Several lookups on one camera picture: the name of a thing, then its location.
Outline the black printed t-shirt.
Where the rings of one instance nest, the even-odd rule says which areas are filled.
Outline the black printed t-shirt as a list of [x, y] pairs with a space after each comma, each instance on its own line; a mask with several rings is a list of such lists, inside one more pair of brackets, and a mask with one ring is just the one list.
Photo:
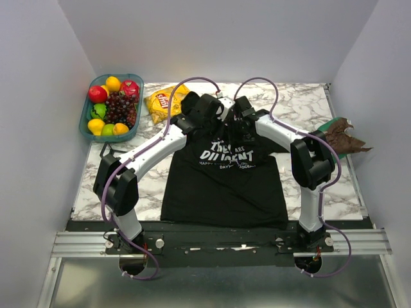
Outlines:
[[234, 121], [222, 135], [189, 141], [171, 160], [161, 221], [216, 227], [284, 229], [288, 213], [276, 153], [287, 150], [256, 135], [236, 140]]

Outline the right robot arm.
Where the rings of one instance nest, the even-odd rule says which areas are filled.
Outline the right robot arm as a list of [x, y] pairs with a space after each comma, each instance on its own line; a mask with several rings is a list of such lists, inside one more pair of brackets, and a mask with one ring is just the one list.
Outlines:
[[321, 131], [307, 133], [271, 118], [269, 111], [256, 111], [242, 96], [234, 100], [240, 128], [267, 138], [290, 152], [292, 175], [301, 187], [301, 214], [295, 243], [305, 252], [326, 238], [322, 206], [324, 188], [335, 170], [332, 148]]

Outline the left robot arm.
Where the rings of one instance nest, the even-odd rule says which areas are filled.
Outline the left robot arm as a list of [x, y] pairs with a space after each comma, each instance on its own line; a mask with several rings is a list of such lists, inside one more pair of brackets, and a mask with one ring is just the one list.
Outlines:
[[108, 207], [111, 221], [123, 233], [120, 245], [126, 252], [138, 252], [143, 243], [143, 227], [134, 210], [139, 181], [168, 155], [210, 132], [213, 121], [224, 120], [233, 105], [228, 97], [204, 94], [192, 108], [173, 116], [163, 130], [142, 145], [119, 157], [107, 154], [101, 159], [93, 192], [101, 201], [103, 218], [106, 219]]

